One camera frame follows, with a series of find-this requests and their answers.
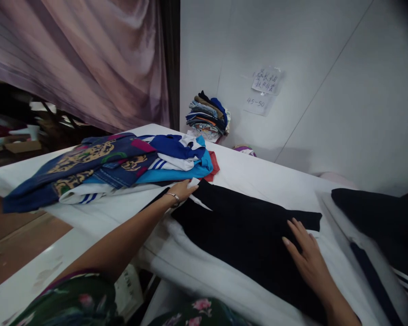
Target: wooden floor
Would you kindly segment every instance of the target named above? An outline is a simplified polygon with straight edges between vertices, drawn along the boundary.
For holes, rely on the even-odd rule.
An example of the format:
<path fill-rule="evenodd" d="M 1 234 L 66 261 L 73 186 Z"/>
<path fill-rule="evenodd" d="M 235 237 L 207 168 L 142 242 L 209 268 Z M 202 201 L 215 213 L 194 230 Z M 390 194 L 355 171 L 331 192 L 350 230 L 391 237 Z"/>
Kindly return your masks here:
<path fill-rule="evenodd" d="M 44 211 L 3 214 L 0 197 L 0 284 L 71 229 Z"/>

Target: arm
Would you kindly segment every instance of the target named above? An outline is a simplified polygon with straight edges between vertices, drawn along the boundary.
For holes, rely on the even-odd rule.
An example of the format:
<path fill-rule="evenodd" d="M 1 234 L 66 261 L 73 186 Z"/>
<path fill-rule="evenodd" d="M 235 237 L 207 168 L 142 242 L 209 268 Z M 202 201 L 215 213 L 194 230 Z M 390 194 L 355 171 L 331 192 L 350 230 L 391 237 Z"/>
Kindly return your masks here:
<path fill-rule="evenodd" d="M 198 188 L 198 186 L 194 186 L 187 189 L 188 183 L 189 180 L 179 182 L 169 192 L 176 194 L 180 201 L 184 201 Z M 79 270 L 93 268 L 115 282 L 150 236 L 165 212 L 176 202 L 174 196 L 162 196 L 104 236 L 60 273 L 54 281 Z"/>
<path fill-rule="evenodd" d="M 302 254 L 289 239 L 282 240 L 304 281 L 316 293 L 325 307 L 329 326 L 361 326 L 354 311 L 337 288 L 313 235 L 308 234 L 301 222 L 287 221 L 302 248 Z"/>

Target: paper sign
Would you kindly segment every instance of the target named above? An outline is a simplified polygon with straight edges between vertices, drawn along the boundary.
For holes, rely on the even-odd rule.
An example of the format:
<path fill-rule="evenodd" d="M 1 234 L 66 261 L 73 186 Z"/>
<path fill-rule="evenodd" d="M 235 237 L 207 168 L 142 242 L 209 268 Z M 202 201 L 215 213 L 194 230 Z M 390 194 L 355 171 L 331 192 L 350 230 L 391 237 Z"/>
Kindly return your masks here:
<path fill-rule="evenodd" d="M 275 95 L 277 93 L 280 72 L 280 69 L 273 67 L 258 70 L 253 75 L 254 81 L 251 88 L 259 92 Z"/>
<path fill-rule="evenodd" d="M 251 113 L 267 116 L 274 101 L 274 96 L 251 90 L 245 98 L 243 109 Z"/>

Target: pile of clothes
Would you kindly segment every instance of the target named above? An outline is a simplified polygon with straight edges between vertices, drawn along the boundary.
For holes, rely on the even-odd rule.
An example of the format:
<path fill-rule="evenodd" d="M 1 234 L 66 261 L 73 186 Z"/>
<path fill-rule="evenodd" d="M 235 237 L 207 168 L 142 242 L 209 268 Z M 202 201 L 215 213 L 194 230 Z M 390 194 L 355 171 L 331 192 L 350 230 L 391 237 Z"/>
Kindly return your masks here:
<path fill-rule="evenodd" d="M 85 138 L 44 164 L 3 198 L 3 212 L 28 212 L 56 202 L 89 204 L 103 197 L 140 192 L 219 171 L 203 137 L 125 132 Z"/>
<path fill-rule="evenodd" d="M 215 143 L 221 136 L 230 132 L 231 115 L 216 97 L 209 99 L 201 91 L 189 104 L 190 113 L 186 124 L 192 127 L 190 135 L 203 136 L 205 140 Z"/>

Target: floral sleeve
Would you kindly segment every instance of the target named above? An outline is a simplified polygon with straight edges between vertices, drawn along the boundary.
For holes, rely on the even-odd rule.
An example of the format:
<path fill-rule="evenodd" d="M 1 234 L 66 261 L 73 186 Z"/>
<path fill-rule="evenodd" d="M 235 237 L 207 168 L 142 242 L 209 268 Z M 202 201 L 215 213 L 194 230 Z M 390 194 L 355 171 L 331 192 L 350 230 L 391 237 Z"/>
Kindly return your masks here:
<path fill-rule="evenodd" d="M 252 326 L 242 316 L 215 298 L 204 298 L 188 303 L 157 317 L 149 326 Z"/>
<path fill-rule="evenodd" d="M 74 273 L 51 284 L 12 322 L 32 325 L 122 325 L 114 284 L 98 273 Z"/>

